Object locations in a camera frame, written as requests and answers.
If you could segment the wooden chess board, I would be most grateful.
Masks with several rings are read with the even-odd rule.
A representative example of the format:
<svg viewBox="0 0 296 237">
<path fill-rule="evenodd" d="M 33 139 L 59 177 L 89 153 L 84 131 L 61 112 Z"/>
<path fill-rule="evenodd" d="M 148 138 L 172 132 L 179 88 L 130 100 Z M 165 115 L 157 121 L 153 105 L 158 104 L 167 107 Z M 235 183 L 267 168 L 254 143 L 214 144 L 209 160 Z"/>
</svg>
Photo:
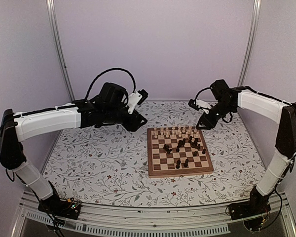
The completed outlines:
<svg viewBox="0 0 296 237">
<path fill-rule="evenodd" d="M 213 164 L 201 130 L 194 126 L 147 130 L 150 178 L 210 174 Z"/>
</svg>

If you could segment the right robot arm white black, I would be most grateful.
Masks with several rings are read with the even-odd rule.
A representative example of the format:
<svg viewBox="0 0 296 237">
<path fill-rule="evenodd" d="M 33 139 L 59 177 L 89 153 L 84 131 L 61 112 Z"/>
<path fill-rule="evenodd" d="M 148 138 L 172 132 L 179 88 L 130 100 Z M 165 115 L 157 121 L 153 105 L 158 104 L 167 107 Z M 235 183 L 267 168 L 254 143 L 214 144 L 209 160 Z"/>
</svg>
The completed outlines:
<svg viewBox="0 0 296 237">
<path fill-rule="evenodd" d="M 293 166 L 296 156 L 296 103 L 289 103 L 257 92 L 249 86 L 230 87 L 223 79 L 213 82 L 208 89 L 217 103 L 210 105 L 198 98 L 189 104 L 203 110 L 196 128 L 204 130 L 214 144 L 210 148 L 225 158 L 231 172 L 229 188 L 232 200 L 250 198 L 245 205 L 249 215 L 256 215 L 264 208 L 264 201 L 280 184 Z M 249 132 L 242 135 L 236 131 L 237 122 L 232 116 L 238 110 L 248 110 L 254 118 L 263 117 L 275 123 L 275 150 L 264 172 L 262 163 L 253 155 L 253 141 Z"/>
</svg>

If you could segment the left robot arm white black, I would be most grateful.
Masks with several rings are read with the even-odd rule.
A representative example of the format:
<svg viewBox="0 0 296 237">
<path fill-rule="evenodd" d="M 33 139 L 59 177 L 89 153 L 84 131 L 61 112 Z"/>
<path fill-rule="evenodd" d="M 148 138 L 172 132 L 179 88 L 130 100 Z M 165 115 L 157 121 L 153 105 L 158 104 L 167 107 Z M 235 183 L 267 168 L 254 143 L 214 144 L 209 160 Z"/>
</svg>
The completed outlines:
<svg viewBox="0 0 296 237">
<path fill-rule="evenodd" d="M 122 125 L 127 131 L 137 131 L 147 119 L 135 107 L 148 97 L 145 90 L 127 94 L 124 87 L 106 82 L 99 95 L 91 100 L 82 99 L 62 106 L 32 112 L 4 112 L 0 126 L 0 163 L 12 170 L 30 187 L 52 214 L 64 209 L 52 185 L 41 175 L 23 152 L 22 141 L 29 138 L 70 128 Z"/>
</svg>

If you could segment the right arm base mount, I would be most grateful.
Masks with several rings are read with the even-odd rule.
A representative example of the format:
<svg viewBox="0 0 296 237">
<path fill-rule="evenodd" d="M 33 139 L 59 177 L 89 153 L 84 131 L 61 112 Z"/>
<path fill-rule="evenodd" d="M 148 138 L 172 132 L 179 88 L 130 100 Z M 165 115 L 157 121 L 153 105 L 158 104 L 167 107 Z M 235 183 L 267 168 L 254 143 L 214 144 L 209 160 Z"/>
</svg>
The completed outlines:
<svg viewBox="0 0 296 237">
<path fill-rule="evenodd" d="M 260 231 L 269 218 L 271 208 L 268 199 L 268 196 L 252 195 L 249 201 L 231 203 L 226 208 L 227 215 L 232 220 L 249 218 L 244 221 L 245 228 L 252 232 Z"/>
</svg>

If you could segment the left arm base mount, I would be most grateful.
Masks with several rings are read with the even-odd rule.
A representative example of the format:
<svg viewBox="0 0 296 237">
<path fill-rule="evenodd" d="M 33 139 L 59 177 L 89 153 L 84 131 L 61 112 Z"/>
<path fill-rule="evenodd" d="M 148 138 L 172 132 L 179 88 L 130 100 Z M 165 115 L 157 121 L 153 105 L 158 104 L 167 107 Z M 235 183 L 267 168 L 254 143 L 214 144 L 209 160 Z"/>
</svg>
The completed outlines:
<svg viewBox="0 0 296 237">
<path fill-rule="evenodd" d="M 40 200 L 38 210 L 50 215 L 77 220 L 81 210 L 81 201 L 73 197 L 61 199 L 57 194 L 53 194 L 45 200 Z"/>
</svg>

